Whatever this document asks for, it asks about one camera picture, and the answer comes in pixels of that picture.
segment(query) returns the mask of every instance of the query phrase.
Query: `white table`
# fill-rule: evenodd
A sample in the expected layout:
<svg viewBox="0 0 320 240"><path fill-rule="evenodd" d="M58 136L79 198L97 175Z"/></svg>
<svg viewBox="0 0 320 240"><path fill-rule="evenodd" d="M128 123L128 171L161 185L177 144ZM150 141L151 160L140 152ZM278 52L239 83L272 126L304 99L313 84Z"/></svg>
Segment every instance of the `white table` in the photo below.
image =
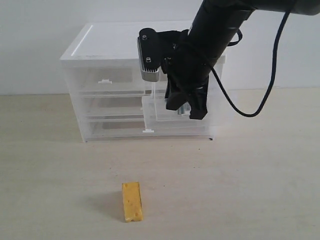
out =
<svg viewBox="0 0 320 240"><path fill-rule="evenodd" d="M253 112L263 91L239 91ZM214 141L82 143L68 95L0 96L2 240L318 240L320 88L275 89ZM142 222L121 183L139 181Z"/></svg>

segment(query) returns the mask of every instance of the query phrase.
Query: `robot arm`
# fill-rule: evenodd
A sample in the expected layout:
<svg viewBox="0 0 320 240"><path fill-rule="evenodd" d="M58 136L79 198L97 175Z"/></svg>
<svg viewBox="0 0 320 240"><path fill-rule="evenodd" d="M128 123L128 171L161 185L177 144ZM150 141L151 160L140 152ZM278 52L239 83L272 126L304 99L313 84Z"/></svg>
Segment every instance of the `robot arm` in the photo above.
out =
<svg viewBox="0 0 320 240"><path fill-rule="evenodd" d="M189 30L155 32L145 28L140 31L142 69L154 73L161 66L167 74L168 110L178 110L188 102L190 119L205 117L209 73L255 10L316 15L320 13L320 0L203 0ZM208 62L190 47L203 54Z"/></svg>

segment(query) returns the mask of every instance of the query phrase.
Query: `transparent storage box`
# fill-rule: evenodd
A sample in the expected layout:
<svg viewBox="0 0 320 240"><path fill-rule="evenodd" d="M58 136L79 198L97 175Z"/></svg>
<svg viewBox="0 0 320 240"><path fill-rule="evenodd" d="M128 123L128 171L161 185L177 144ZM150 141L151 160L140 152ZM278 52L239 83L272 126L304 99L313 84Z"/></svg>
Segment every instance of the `transparent storage box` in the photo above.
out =
<svg viewBox="0 0 320 240"><path fill-rule="evenodd" d="M90 23L60 61L84 142L117 137L206 136L232 117L213 76L208 90L208 114L189 119L186 103L166 110L167 77L142 80L137 36L143 28L156 31L188 29L191 21ZM223 55L215 65L222 76Z"/></svg>

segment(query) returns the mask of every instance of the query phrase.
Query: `yellow sponge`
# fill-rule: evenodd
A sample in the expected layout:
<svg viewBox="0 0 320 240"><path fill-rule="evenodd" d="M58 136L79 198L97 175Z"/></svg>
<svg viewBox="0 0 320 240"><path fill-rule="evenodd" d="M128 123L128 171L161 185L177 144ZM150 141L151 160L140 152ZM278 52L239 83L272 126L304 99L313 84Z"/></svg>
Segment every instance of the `yellow sponge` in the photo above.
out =
<svg viewBox="0 0 320 240"><path fill-rule="evenodd" d="M125 221L142 221L142 204L139 182L128 182L122 184L122 197Z"/></svg>

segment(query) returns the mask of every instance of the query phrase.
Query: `white wall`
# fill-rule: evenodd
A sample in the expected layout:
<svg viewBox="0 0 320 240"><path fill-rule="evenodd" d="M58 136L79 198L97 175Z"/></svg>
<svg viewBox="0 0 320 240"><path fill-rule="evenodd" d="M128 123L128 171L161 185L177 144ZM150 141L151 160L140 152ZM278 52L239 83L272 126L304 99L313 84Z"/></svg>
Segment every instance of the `white wall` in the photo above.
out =
<svg viewBox="0 0 320 240"><path fill-rule="evenodd" d="M59 58L87 22L193 19L202 0L0 0L0 94L67 93ZM231 89L263 88L282 13L255 12L228 50ZM278 87L320 86L320 15L292 15L279 49Z"/></svg>

